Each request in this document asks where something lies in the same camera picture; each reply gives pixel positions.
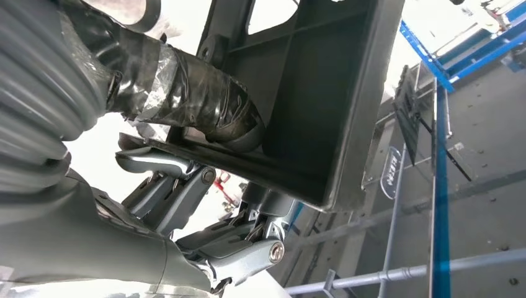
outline black plastic tray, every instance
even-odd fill
[[[322,211],[360,207],[403,1],[302,0],[288,21],[248,35],[252,7],[212,1],[198,55],[213,52],[213,64],[247,86],[267,124],[262,148],[237,155],[172,129],[168,150]]]

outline screw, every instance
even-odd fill
[[[519,284],[519,280],[516,279],[516,278],[510,278],[508,281],[509,281],[510,285],[512,285],[512,286],[516,286],[516,285]]]
[[[212,184],[215,180],[215,171],[212,169],[207,169],[203,172],[203,176],[201,176],[201,179],[206,184]]]
[[[278,263],[279,261],[281,261],[284,254],[285,248],[283,247],[283,243],[276,242],[270,248],[269,260],[272,264]]]

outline blue metal frame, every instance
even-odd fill
[[[438,82],[444,86],[447,91],[453,92],[453,85],[449,82],[449,75],[444,70],[444,66],[426,49],[420,40],[414,35],[408,25],[402,20],[400,24],[400,33],[406,38],[413,50],[422,58],[427,68],[437,77]]]
[[[428,69],[436,76],[437,81],[448,92],[454,92],[455,89],[452,85],[454,82],[467,77],[489,62],[526,42],[526,2],[510,10],[506,16],[510,20],[511,26],[495,39],[490,39],[491,34],[488,31],[480,30],[439,58],[436,58],[425,48],[403,20],[400,25],[400,32],[422,58]],[[453,65],[445,67],[447,63],[485,40],[489,40],[485,45]]]
[[[432,233],[432,297],[451,297],[450,256],[449,256],[449,218],[448,218],[448,182],[446,156],[446,90],[437,87],[437,118],[436,118],[436,162],[435,162],[435,193],[433,201],[433,233]]]

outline gray pipe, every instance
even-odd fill
[[[389,228],[389,237],[387,238],[387,247],[385,249],[385,259],[383,261],[383,271],[389,270],[389,264],[391,263],[391,253],[393,251],[393,238],[395,237],[396,223],[398,221],[398,213],[400,212],[400,185],[402,184],[402,174],[404,173],[404,162],[406,159],[407,146],[404,143],[404,149],[402,150],[402,160],[400,161],[400,173],[398,174],[398,180],[396,182],[396,194],[394,194],[394,206],[393,206],[393,217],[391,218],[391,227]],[[378,298],[383,298],[385,295],[387,281],[382,279],[380,283],[380,290],[378,291]]]
[[[456,259],[449,262],[451,272],[465,269],[485,267],[495,264],[506,264],[526,260],[526,248],[519,250],[502,251],[498,253],[488,253],[486,255],[471,256],[468,258]],[[351,278],[340,278],[332,282],[334,289],[343,289],[348,287],[365,286],[368,284],[378,284],[382,280],[402,281],[411,278],[421,278],[427,274],[427,266],[420,265],[415,267],[403,267],[389,271],[380,271],[376,273],[353,276]],[[321,292],[325,282],[315,282],[313,284],[304,284],[302,286],[288,287],[285,290],[289,295],[298,295],[304,293]]]

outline gray flexible hose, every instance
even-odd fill
[[[0,192],[39,192],[69,168],[62,141],[105,112],[110,74],[57,4],[0,1]]]

